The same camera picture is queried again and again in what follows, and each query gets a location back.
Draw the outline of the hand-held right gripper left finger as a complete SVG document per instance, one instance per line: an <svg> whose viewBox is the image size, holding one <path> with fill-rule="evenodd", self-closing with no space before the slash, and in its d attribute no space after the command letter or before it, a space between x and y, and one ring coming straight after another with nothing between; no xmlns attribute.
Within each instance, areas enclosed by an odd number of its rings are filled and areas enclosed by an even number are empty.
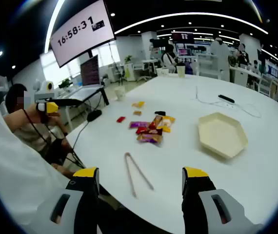
<svg viewBox="0 0 278 234"><path fill-rule="evenodd" d="M30 222L32 234L96 234L99 168L78 170L64 189L56 190Z"/></svg>

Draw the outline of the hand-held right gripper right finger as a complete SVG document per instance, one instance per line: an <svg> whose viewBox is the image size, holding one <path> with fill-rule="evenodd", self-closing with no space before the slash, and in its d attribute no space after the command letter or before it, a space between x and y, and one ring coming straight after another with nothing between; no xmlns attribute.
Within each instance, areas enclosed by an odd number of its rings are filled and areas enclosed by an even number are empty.
<svg viewBox="0 0 278 234"><path fill-rule="evenodd" d="M237 200L216 189L201 169L182 168L181 208L186 234L257 234L262 229L262 224L245 216Z"/></svg>

